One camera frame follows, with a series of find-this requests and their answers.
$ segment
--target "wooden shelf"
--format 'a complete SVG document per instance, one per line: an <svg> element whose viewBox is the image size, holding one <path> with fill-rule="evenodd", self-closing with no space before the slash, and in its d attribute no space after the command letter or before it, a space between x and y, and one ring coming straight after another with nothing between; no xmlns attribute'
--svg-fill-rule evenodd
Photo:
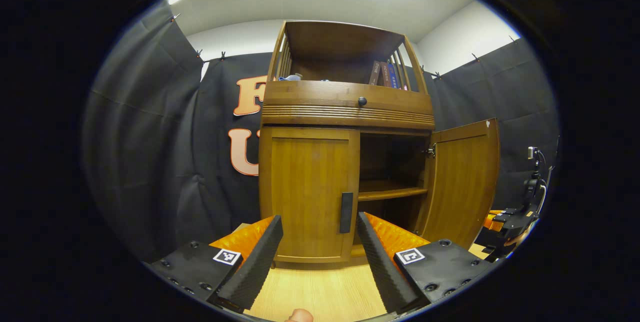
<svg viewBox="0 0 640 322"><path fill-rule="evenodd" d="M378 199L392 199L425 194L424 188L409 187L390 180L361 180L358 192L358 202L377 201Z"/></svg>

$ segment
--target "orange letter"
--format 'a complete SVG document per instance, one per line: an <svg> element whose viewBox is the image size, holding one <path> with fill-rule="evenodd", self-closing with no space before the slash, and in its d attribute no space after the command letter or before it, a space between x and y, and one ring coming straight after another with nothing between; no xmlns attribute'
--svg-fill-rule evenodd
<svg viewBox="0 0 640 322"><path fill-rule="evenodd" d="M247 138L251 136L251 131L236 128L230 130L228 135L231 138L231 165L233 168L247 176L258 176L258 165L251 164L247 160Z"/></svg>
<svg viewBox="0 0 640 322"><path fill-rule="evenodd" d="M265 87L267 76L244 78L235 84L240 86L238 94L238 106L233 110L233 115L247 115L260 112L260 106L256 105L256 97L260 101L265 100Z"/></svg>

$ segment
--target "wooden drawer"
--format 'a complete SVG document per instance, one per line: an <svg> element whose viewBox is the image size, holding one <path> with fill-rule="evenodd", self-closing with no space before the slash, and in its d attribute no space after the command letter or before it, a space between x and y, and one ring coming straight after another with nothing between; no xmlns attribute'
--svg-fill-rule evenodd
<svg viewBox="0 0 640 322"><path fill-rule="evenodd" d="M366 98L360 107L358 98ZM271 81L262 107L265 124L326 124L434 130L428 94L345 82Z"/></svg>

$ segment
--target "black foam pad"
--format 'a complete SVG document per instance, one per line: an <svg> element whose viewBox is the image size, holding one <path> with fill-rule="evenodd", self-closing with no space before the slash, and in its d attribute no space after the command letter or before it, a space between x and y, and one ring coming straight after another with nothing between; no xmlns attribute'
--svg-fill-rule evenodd
<svg viewBox="0 0 640 322"><path fill-rule="evenodd" d="M380 292L386 311L396 312L402 310L418 299L420 294L411 288L395 265L393 265L364 212L358 213L356 225L358 235L362 240L366 260L371 267L373 279L378 292Z"/></svg>
<svg viewBox="0 0 640 322"><path fill-rule="evenodd" d="M398 252L393 259L414 290L430 303L447 297L491 265L448 239Z"/></svg>
<svg viewBox="0 0 640 322"><path fill-rule="evenodd" d="M251 309L267 279L279 242L282 239L282 220L276 215L246 262L222 286L218 296L240 308Z"/></svg>
<svg viewBox="0 0 640 322"><path fill-rule="evenodd" d="M242 260L240 252L193 241L146 265L177 287L213 303L215 291L231 277Z"/></svg>

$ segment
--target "black backdrop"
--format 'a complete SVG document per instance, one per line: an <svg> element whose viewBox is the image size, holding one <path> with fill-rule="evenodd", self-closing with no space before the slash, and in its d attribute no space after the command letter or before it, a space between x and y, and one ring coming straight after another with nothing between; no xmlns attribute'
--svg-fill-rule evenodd
<svg viewBox="0 0 640 322"><path fill-rule="evenodd" d="M188 240L213 241L260 219L257 167L246 172L239 165L258 163L262 103L253 98L253 114L234 110L241 100L238 81L254 78L243 92L258 94L250 90L265 82L271 54L211 60L199 82L203 62L171 19L162 3L122 36L91 90L83 133L97 203L121 240L147 262ZM553 94L531 48L521 39L425 80L437 130L498 118L493 205L519 205L532 168L526 147L542 148L553 165L558 135ZM250 136L232 140L231 130ZM232 144L245 153L235 163ZM477 240L495 241L484 230Z"/></svg>

